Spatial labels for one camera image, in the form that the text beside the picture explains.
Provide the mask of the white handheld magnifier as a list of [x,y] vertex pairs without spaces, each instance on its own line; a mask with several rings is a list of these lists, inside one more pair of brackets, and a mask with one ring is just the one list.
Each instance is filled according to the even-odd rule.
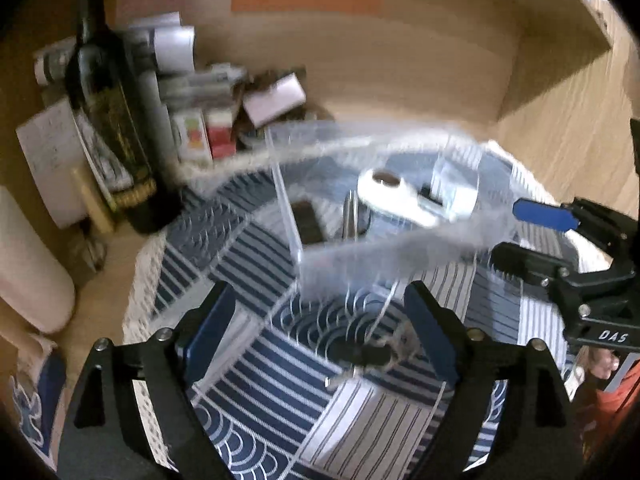
[[364,170],[357,193],[369,209],[429,229],[446,222],[442,206],[419,194],[404,178],[385,169]]

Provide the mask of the silver multitool pliers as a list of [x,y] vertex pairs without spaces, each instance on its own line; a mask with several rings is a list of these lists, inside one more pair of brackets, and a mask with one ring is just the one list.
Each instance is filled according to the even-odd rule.
[[356,240],[367,233],[370,223],[369,207],[360,200],[355,190],[350,190],[343,204],[342,239]]

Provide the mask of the stitch cartoon sticker card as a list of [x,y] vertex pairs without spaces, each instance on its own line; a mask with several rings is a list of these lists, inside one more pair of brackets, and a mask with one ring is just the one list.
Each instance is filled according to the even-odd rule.
[[19,356],[10,377],[17,428],[26,443],[49,468],[58,466],[58,447],[65,416],[66,364],[58,345],[35,336],[43,356]]

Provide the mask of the black key fob keys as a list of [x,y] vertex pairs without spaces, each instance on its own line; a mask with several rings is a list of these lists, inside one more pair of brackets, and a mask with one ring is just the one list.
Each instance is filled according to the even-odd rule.
[[341,367],[341,371],[324,380],[326,390],[334,391],[345,382],[372,372],[388,372],[421,349],[413,330],[398,330],[390,336],[368,342],[336,340],[329,345],[326,356]]

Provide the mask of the clear plastic storage box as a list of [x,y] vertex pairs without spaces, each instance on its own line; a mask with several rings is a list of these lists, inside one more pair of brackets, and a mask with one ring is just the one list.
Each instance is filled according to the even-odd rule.
[[515,232],[482,146],[437,122],[277,122],[253,151],[190,172],[208,194],[265,176],[300,296],[324,299],[464,261]]

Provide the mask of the pink ceramic mug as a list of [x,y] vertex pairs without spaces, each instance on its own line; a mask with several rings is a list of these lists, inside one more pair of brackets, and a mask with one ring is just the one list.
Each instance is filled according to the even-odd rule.
[[7,188],[1,188],[1,298],[45,334],[73,315],[75,285]]

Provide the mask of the blue white patterned cloth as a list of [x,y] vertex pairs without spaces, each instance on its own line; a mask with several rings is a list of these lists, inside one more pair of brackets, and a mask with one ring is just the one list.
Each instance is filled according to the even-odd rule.
[[300,296],[280,212],[265,176],[208,194],[183,171],[183,213],[138,255],[122,320],[128,344],[175,325],[218,282],[235,293],[231,325],[188,396],[210,442],[237,479],[405,479],[452,399],[422,347],[388,372],[334,391],[336,340],[368,342],[411,330],[402,294],[423,282],[466,326],[507,344],[544,340],[570,366],[563,323],[548,302],[495,270],[488,251],[408,278],[324,299]]

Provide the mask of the wooden stick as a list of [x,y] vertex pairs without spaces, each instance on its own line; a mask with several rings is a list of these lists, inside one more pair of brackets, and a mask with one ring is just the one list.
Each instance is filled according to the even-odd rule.
[[96,230],[104,235],[113,234],[115,222],[111,209],[104,202],[91,170],[87,166],[75,166],[70,170],[70,174]]

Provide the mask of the white small card box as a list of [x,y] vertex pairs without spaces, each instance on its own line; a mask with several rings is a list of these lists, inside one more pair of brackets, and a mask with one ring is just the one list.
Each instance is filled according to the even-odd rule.
[[243,110],[254,127],[259,128],[306,103],[306,92],[292,73],[278,79],[265,90],[246,92]]

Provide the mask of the white notepaper sheet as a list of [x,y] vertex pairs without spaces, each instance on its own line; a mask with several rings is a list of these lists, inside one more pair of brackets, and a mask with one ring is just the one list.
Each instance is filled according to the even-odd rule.
[[75,117],[64,98],[15,130],[47,212],[59,229],[87,217],[72,170],[86,162]]

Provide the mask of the stack of books papers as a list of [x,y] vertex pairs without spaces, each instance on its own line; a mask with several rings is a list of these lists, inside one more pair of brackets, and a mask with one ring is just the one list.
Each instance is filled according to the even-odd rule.
[[265,90],[294,73],[303,86],[306,70],[252,77],[230,63],[194,66],[195,29],[168,13],[135,22],[119,33],[142,85],[143,106],[154,142],[165,158],[207,164],[232,151],[231,129],[246,92]]

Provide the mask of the dark wine bottle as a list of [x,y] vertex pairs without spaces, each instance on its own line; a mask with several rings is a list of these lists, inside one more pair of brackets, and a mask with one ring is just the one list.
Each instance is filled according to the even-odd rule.
[[122,36],[107,25],[104,0],[78,0],[77,11],[65,73],[70,104],[130,175],[112,193],[117,209],[138,233],[156,233],[182,211],[180,195],[160,171],[130,56]]

